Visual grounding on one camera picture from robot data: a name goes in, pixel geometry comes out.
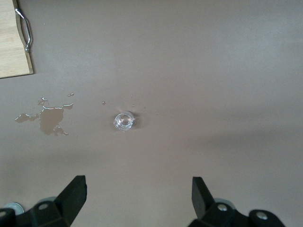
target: screw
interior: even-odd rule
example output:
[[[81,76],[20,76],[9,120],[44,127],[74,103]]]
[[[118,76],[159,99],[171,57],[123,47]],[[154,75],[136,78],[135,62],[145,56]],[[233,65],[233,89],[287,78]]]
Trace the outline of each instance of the screw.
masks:
[[[219,204],[219,205],[218,205],[218,209],[219,209],[220,211],[227,211],[227,207],[226,207],[224,204]]]
[[[262,219],[262,220],[267,220],[268,219],[267,215],[263,212],[259,211],[259,212],[256,213],[256,215],[259,219]]]

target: chrome handle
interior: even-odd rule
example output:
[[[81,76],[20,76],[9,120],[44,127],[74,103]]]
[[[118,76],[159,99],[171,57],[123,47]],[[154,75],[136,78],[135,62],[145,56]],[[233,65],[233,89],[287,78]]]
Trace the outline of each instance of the chrome handle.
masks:
[[[22,15],[22,13],[20,12],[20,10],[18,8],[15,8],[15,12],[25,21],[25,25],[27,28],[27,44],[24,49],[26,52],[29,52],[29,47],[30,47],[30,44],[32,43],[32,35],[30,33],[29,22],[26,19],[26,17]]]

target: spilled liquid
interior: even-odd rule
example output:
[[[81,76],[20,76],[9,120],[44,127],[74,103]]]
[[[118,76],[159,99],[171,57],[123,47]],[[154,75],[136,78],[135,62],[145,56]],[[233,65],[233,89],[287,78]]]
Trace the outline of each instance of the spilled liquid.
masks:
[[[62,105],[62,107],[46,107],[45,104],[49,105],[49,102],[46,98],[42,97],[41,100],[37,103],[42,106],[42,111],[37,113],[34,116],[22,113],[19,117],[15,119],[16,122],[22,123],[25,121],[31,121],[38,119],[40,121],[40,130],[44,132],[46,135],[58,135],[63,134],[65,136],[68,135],[67,132],[59,126],[59,123],[63,119],[63,113],[65,109],[71,110],[72,104]]]

